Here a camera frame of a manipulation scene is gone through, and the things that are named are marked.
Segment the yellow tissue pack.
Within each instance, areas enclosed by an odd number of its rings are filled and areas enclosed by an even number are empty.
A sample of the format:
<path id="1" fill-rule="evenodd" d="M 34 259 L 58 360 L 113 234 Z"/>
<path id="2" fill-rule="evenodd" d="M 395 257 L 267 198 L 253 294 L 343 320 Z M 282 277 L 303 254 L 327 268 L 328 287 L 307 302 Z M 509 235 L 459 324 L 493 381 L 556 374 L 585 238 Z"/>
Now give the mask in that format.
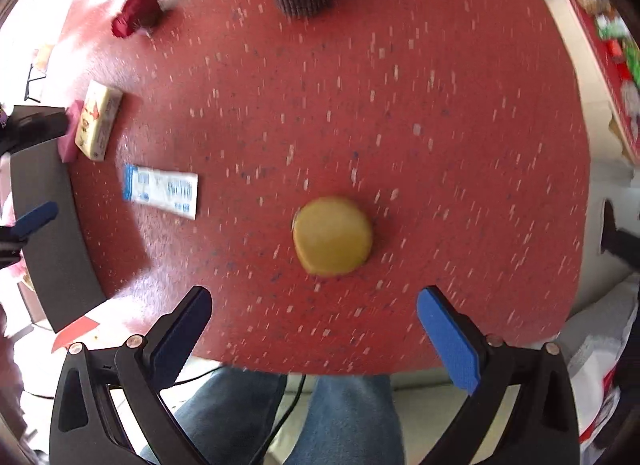
<path id="1" fill-rule="evenodd" d="M 105 159 L 122 91 L 97 81 L 89 83 L 75 135 L 75 144 L 93 162 Z"/>

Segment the pink sponge block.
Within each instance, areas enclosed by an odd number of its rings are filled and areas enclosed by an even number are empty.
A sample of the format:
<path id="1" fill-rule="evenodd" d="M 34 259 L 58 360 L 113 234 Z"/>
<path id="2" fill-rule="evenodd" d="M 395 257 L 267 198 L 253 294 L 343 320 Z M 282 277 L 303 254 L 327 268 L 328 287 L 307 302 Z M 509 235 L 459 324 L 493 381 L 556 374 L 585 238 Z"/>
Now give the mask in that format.
<path id="1" fill-rule="evenodd" d="M 58 138 L 58 156 L 63 164 L 74 162 L 77 159 L 78 147 L 75 138 L 82 110 L 84 110 L 84 101 L 82 100 L 75 100 L 65 110 L 68 128 L 66 134 Z"/>

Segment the dark grey storage box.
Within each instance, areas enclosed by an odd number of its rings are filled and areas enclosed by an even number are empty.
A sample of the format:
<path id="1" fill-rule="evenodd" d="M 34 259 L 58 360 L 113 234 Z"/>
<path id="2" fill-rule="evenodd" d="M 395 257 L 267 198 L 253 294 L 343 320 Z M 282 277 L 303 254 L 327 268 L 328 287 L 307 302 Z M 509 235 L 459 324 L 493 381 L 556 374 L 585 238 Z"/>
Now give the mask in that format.
<path id="1" fill-rule="evenodd" d="M 24 257 L 40 305 L 60 332 L 106 300 L 80 230 L 70 174 L 54 140 L 12 154 L 10 167 L 18 217 L 49 201 L 58 205 L 58 216 L 30 237 Z"/>

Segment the blue jeans leg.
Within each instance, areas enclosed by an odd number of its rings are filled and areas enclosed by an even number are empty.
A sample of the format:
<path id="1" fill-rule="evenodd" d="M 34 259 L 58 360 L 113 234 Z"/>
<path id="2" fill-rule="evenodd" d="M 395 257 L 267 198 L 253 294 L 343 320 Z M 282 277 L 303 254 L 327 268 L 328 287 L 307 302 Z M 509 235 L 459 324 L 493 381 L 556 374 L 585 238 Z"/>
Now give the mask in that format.
<path id="1" fill-rule="evenodd" d="M 286 400 L 281 374 L 222 367 L 174 413 L 209 464 L 250 464 Z M 285 464 L 403 464 L 406 461 L 393 388 L 387 375 L 324 375 L 300 398 L 282 435 Z"/>

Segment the blue white wet-wipe packet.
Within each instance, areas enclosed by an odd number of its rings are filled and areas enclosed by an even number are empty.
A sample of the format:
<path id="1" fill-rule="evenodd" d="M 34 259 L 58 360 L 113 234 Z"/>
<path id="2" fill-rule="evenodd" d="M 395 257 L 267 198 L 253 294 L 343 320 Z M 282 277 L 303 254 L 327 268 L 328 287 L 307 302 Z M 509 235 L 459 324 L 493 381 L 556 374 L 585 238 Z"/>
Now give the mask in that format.
<path id="1" fill-rule="evenodd" d="M 198 208 L 198 175 L 126 164 L 122 195 L 125 201 L 194 220 Z"/>

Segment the red fabric rose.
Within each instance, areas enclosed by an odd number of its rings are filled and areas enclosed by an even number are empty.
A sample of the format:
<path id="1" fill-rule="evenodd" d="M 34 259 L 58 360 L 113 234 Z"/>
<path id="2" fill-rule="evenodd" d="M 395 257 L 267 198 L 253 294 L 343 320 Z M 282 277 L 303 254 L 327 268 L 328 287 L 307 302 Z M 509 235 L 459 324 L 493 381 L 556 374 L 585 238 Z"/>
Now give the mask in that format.
<path id="1" fill-rule="evenodd" d="M 127 38 L 137 32 L 149 32 L 162 21 L 163 16 L 160 0 L 126 0 L 112 20 L 112 34 L 117 38 Z"/>

